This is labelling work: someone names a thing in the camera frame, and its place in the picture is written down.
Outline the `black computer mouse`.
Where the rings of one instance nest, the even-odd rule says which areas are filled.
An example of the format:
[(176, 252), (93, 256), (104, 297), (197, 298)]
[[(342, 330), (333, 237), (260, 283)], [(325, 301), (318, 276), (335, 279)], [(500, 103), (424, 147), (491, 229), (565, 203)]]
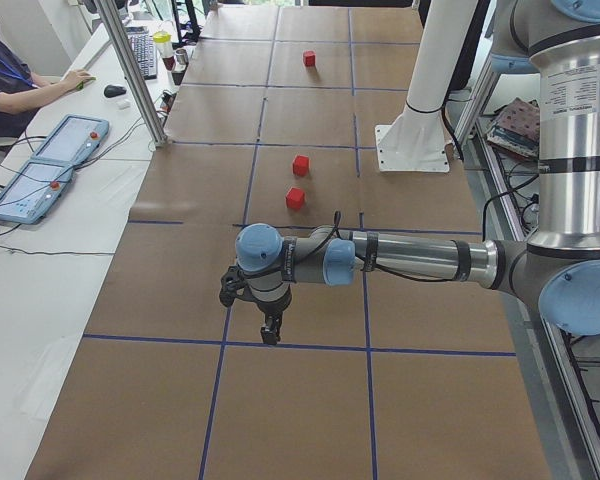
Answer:
[(106, 98), (115, 98), (118, 96), (122, 96), (126, 93), (126, 88), (122, 85), (107, 85), (104, 90), (103, 90), (103, 94)]

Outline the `black keyboard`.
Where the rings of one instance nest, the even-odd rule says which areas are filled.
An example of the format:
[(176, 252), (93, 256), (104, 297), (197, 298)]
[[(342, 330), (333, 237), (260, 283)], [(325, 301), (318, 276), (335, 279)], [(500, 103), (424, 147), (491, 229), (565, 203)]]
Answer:
[(126, 29), (126, 34), (143, 78), (156, 79), (156, 48), (148, 30), (145, 27), (132, 26)]

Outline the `lower blue teach pendant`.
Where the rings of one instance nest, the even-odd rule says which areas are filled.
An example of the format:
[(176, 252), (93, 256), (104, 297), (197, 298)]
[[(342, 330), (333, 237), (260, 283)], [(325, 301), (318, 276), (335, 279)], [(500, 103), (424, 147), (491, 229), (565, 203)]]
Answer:
[(29, 160), (0, 193), (0, 221), (35, 224), (71, 182), (70, 164)]

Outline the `aluminium frame post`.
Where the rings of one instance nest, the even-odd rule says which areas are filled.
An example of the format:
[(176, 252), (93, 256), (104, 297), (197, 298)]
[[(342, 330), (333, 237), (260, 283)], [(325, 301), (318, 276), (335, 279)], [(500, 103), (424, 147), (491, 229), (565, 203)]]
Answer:
[(111, 0), (95, 0), (94, 3), (151, 139), (156, 147), (160, 147), (166, 143), (167, 136), (130, 46), (125, 27), (118, 13), (118, 7)]

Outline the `stack of books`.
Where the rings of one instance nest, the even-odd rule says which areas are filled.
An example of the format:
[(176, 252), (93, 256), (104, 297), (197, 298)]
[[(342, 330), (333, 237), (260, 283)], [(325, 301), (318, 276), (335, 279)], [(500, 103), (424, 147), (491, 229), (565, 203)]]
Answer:
[(538, 103), (515, 98), (498, 111), (487, 130), (486, 140), (492, 146), (520, 157), (536, 158), (540, 140)]

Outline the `red cube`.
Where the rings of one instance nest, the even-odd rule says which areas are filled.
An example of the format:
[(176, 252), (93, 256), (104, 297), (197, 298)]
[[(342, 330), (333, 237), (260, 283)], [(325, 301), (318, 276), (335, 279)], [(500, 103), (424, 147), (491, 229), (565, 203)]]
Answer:
[(304, 177), (310, 171), (310, 158), (305, 155), (296, 155), (292, 162), (292, 172), (295, 176)]
[(285, 203), (289, 209), (300, 210), (306, 201), (305, 191), (298, 187), (291, 187), (285, 195)]
[(313, 50), (305, 50), (302, 54), (305, 67), (314, 67), (316, 64), (316, 53)]

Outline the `blue teach pendant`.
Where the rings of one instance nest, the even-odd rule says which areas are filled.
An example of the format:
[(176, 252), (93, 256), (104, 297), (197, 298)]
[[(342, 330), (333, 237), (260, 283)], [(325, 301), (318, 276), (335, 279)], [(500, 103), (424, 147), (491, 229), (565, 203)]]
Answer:
[(35, 224), (71, 182), (70, 164), (29, 160), (0, 193), (0, 221)]
[(32, 157), (78, 166), (86, 162), (109, 132), (107, 120), (66, 115)]

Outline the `upper blue teach pendant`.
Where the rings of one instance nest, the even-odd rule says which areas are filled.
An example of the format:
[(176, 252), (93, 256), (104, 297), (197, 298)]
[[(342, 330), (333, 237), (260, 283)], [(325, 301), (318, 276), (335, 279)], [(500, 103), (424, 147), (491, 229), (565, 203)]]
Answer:
[(86, 162), (109, 132), (107, 120), (66, 115), (32, 157), (78, 166)]

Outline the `brown paper table cover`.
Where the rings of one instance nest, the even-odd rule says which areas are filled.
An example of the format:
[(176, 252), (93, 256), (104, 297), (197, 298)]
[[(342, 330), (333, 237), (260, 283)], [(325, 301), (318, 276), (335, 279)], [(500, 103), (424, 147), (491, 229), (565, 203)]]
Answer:
[(243, 224), (304, 236), (341, 211), (346, 228), (478, 239), (459, 162), (377, 166), (421, 31), (409, 8), (210, 15), (29, 478), (550, 477), (497, 293), (382, 272), (296, 284), (275, 347), (254, 305), (218, 299)]

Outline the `steel cup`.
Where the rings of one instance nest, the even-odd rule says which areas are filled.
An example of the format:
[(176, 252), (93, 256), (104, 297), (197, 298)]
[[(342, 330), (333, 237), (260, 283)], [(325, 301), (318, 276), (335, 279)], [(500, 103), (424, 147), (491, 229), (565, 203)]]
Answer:
[(188, 52), (184, 48), (178, 48), (174, 51), (175, 66), (174, 73), (184, 73), (189, 64)]

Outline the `seated person dark shirt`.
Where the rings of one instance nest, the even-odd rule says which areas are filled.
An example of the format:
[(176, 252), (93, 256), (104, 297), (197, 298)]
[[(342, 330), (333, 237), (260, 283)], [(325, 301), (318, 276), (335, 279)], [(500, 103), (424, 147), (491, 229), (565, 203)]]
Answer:
[(79, 69), (51, 83), (31, 71), (0, 40), (0, 137), (19, 137), (40, 108), (82, 89), (93, 79), (88, 71)]

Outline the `yellow lid bottle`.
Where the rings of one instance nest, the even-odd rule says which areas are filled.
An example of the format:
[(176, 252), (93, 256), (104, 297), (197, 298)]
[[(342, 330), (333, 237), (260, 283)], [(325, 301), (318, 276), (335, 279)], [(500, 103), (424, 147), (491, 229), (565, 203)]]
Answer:
[(159, 30), (152, 35), (152, 39), (166, 70), (172, 71), (175, 66), (175, 56), (171, 42), (171, 34), (165, 30)]

